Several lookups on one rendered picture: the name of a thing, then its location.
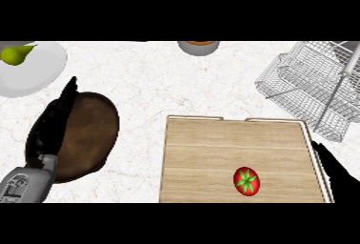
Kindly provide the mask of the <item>pale wooden tray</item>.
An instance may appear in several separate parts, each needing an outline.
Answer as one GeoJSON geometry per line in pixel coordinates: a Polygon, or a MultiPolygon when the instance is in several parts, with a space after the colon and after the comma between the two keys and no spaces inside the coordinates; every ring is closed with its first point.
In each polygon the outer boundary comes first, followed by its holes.
{"type": "Polygon", "coordinates": [[[331,203],[306,122],[171,115],[160,201],[331,203]],[[241,167],[250,167],[260,178],[254,196],[241,194],[233,186],[241,167]]]}

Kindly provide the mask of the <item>green pear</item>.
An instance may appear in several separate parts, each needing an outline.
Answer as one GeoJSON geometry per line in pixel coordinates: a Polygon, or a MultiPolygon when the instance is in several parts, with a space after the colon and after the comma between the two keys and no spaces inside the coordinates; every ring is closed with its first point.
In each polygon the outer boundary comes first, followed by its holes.
{"type": "Polygon", "coordinates": [[[2,50],[2,60],[8,65],[18,66],[25,61],[34,46],[11,46],[2,50]]]}

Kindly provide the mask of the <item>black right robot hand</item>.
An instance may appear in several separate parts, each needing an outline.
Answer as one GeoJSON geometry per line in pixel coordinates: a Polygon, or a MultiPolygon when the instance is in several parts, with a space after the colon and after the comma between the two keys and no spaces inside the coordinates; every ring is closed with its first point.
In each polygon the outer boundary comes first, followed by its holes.
{"type": "Polygon", "coordinates": [[[360,203],[360,181],[350,175],[323,144],[313,141],[312,145],[319,155],[322,168],[329,177],[335,202],[338,204],[360,203]]]}

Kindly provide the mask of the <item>white round plate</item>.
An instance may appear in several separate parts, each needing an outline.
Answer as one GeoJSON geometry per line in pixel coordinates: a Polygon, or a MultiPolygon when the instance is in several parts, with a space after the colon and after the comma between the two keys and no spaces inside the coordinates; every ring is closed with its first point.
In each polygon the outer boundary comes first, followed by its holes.
{"type": "Polygon", "coordinates": [[[39,92],[56,80],[68,54],[53,41],[0,41],[0,50],[11,46],[34,47],[18,66],[0,60],[0,96],[18,98],[39,92]]]}

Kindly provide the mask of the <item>brown oval wooden board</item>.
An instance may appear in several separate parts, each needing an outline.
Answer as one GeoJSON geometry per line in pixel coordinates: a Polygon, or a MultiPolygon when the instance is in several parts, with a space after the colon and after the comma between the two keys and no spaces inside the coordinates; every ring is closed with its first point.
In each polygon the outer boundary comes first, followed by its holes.
{"type": "MultiPolygon", "coordinates": [[[[40,155],[49,145],[42,136],[50,137],[56,129],[46,123],[62,113],[58,101],[46,106],[31,128],[25,143],[25,166],[42,168],[40,155]]],[[[105,165],[120,132],[120,115],[111,100],[99,93],[80,92],[74,98],[62,147],[58,153],[55,182],[65,183],[96,172],[105,165]]]]}

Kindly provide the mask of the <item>red tomato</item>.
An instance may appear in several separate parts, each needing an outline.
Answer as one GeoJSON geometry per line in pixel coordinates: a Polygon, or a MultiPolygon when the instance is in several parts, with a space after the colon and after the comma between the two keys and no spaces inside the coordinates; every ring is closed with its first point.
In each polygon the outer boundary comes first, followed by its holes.
{"type": "Polygon", "coordinates": [[[254,196],[260,190],[260,178],[250,167],[241,167],[233,174],[233,186],[245,196],[254,196]]]}

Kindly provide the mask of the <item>grey cup with brown contents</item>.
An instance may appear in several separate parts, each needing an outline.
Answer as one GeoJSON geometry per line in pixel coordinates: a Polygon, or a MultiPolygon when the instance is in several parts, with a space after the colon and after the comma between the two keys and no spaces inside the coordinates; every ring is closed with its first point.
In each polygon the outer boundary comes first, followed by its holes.
{"type": "Polygon", "coordinates": [[[182,51],[192,56],[207,56],[210,55],[219,48],[220,42],[177,42],[182,51]]]}

